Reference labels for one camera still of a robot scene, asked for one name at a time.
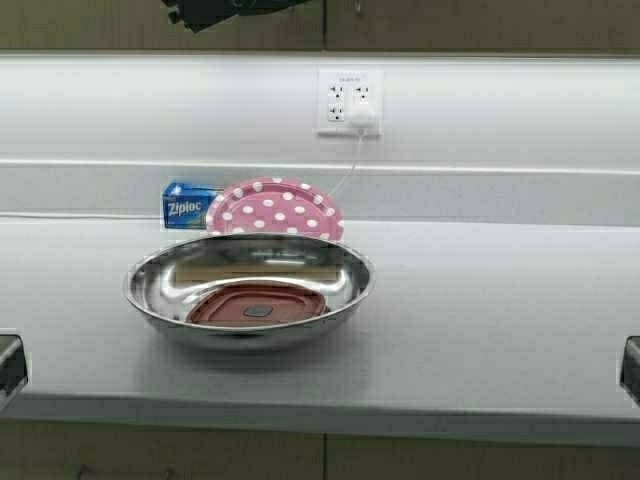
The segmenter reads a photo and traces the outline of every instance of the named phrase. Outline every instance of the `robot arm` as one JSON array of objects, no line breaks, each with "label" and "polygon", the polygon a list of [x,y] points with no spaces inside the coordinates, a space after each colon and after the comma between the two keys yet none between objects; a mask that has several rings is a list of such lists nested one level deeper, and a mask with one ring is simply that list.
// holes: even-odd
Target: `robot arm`
[{"label": "robot arm", "polygon": [[184,22],[194,33],[235,15],[266,15],[308,0],[162,0],[173,24]]}]

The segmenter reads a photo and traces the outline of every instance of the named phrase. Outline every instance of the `white countertop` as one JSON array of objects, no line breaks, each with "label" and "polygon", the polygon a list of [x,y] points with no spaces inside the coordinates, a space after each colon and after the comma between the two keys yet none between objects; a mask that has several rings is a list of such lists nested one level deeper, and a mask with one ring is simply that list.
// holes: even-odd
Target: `white countertop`
[{"label": "white countertop", "polygon": [[168,343],[122,295],[134,262],[194,232],[0,221],[0,327],[22,334],[32,368],[4,415],[640,445],[618,386],[640,334],[640,229],[347,232],[378,277],[356,317],[298,350],[233,356]]}]

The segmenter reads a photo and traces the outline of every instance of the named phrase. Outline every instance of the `white plug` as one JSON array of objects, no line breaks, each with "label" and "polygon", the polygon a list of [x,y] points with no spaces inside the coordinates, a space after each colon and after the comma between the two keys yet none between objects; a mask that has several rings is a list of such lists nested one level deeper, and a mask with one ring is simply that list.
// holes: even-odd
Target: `white plug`
[{"label": "white plug", "polygon": [[347,111],[347,125],[359,130],[375,130],[378,115],[369,102],[352,102]]}]

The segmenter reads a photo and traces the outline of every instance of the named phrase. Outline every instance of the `white cord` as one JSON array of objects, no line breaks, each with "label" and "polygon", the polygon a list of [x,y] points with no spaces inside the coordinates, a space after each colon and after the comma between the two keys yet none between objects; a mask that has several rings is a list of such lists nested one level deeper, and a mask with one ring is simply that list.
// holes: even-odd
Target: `white cord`
[{"label": "white cord", "polygon": [[362,155],[362,143],[364,142],[364,138],[366,136],[367,136],[366,130],[364,128],[361,129],[360,132],[358,133],[358,143],[356,144],[356,156],[353,159],[353,164],[351,165],[351,168],[349,169],[349,171],[345,173],[342,179],[340,179],[340,181],[336,184],[336,186],[333,187],[333,189],[329,192],[329,196],[331,198],[335,198],[336,195],[340,193],[340,190],[342,190],[342,188],[345,186],[347,181],[352,177],[353,173],[356,171],[356,168],[358,168],[358,162],[360,160],[360,156]]},{"label": "white cord", "polygon": [[116,213],[47,213],[0,212],[0,218],[62,219],[62,220],[160,220],[160,215],[127,215]]}]

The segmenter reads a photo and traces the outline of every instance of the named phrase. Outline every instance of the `outlet cover plate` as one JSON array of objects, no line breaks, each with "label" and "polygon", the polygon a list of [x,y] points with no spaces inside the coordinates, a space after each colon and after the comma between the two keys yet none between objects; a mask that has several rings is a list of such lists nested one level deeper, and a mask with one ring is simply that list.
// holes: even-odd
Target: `outlet cover plate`
[{"label": "outlet cover plate", "polygon": [[328,70],[321,69],[318,80],[318,134],[322,136],[357,137],[359,130],[349,126],[348,118],[354,102],[362,101],[358,88],[368,89],[367,101],[378,118],[376,128],[367,131],[367,137],[382,134],[382,105],[384,74],[381,70]]}]

